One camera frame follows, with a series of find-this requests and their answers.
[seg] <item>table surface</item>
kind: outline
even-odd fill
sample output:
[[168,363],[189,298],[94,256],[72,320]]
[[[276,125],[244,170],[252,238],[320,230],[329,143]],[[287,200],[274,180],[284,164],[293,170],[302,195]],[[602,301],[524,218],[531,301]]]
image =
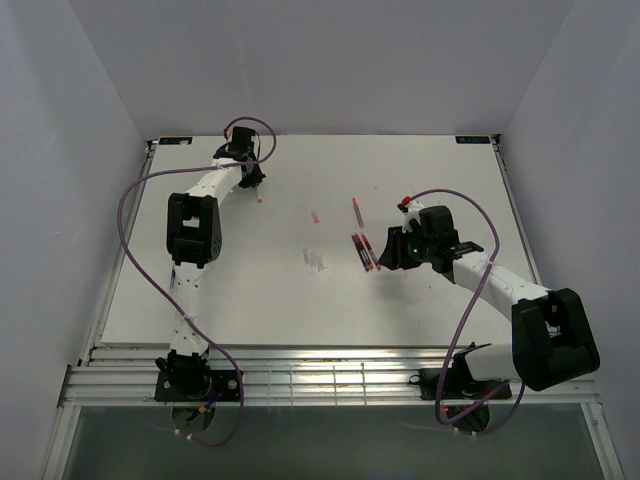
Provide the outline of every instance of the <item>table surface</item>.
[[[191,145],[158,146],[151,171],[211,164],[222,137],[194,137]],[[264,140],[264,152],[268,140]],[[351,242],[364,232],[378,256],[387,228],[401,225],[397,203],[406,195],[449,188],[478,201],[498,229],[497,262],[532,279],[492,145],[460,145],[453,136],[282,136],[263,165],[260,188],[235,189],[221,207],[223,247],[203,292],[201,328],[223,345],[287,347],[400,347],[447,345],[471,292],[428,265],[409,271],[366,273]],[[167,200],[202,174],[158,177],[145,186],[130,245],[149,273],[167,288],[172,262],[166,251]],[[446,194],[422,199],[445,204],[460,239],[493,248],[480,214]],[[320,222],[314,223],[311,211]],[[322,255],[321,272],[303,249]],[[102,333],[118,346],[168,345],[176,314],[125,260]],[[510,324],[479,301],[460,344],[507,342]]]

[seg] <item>black rectangular label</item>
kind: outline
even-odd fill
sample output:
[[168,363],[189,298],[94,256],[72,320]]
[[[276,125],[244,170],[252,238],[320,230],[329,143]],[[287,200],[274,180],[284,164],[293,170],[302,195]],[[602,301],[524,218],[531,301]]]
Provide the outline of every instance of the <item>black rectangular label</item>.
[[193,137],[162,137],[159,145],[191,145]]
[[459,137],[456,135],[456,143],[491,143],[489,137]]

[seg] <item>gray floor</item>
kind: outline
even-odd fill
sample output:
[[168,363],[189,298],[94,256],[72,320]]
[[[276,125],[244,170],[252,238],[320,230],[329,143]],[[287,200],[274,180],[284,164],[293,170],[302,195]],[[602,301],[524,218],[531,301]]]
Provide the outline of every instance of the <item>gray floor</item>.
[[[506,406],[491,407],[499,418]],[[235,409],[207,431],[222,436]],[[213,450],[147,425],[169,408],[83,408],[67,479],[596,479],[602,473],[579,405],[525,405],[475,440],[411,430],[433,407],[253,408],[236,439]]]

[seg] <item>metal frame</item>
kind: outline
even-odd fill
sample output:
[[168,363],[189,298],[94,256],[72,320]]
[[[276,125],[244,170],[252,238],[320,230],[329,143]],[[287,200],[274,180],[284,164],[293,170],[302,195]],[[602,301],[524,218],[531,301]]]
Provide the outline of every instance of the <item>metal frame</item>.
[[[496,161],[516,219],[531,274],[540,282],[531,248],[518,213],[506,175],[499,146],[492,137]],[[153,152],[141,173],[148,172]],[[126,223],[127,236],[133,229],[142,198],[142,188],[132,201]],[[166,347],[108,347],[101,343],[115,286],[124,261],[118,250],[100,308],[94,317],[82,367],[71,368],[60,397],[60,414],[43,478],[60,478],[71,450],[73,435],[83,406],[165,406],[153,400],[157,368],[154,360],[166,354]],[[423,367],[439,367],[444,348],[228,348],[244,372],[247,406],[370,406],[433,405],[422,401],[418,387],[408,384],[409,377]],[[212,368],[228,368],[228,361],[212,354]],[[520,385],[513,383],[514,389]],[[492,400],[491,404],[513,403]],[[599,395],[590,377],[548,389],[527,390],[525,404],[581,404],[585,421],[605,478],[619,479],[622,470],[602,418]],[[450,401],[449,404],[465,403]]]

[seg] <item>gray wall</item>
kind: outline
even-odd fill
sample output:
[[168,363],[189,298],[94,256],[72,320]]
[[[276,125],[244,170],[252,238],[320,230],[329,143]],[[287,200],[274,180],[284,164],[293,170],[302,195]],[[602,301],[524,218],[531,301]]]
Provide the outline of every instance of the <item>gray wall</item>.
[[628,478],[640,338],[640,3],[576,0],[504,134],[543,279],[583,297],[604,414]]
[[501,132],[572,0],[70,3],[148,139]]
[[66,0],[0,0],[0,477],[36,478],[144,143]]

